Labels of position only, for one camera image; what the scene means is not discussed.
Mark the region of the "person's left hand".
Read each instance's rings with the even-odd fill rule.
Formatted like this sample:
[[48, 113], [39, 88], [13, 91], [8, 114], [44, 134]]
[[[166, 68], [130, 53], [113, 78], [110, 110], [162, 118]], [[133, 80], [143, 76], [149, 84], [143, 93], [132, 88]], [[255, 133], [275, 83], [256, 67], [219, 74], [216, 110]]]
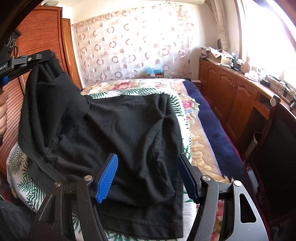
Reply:
[[1, 94], [0, 97], [0, 135], [2, 136], [7, 129], [7, 110], [8, 110], [8, 105], [7, 105], [7, 100], [8, 100], [9, 94], [7, 91], [4, 91]]

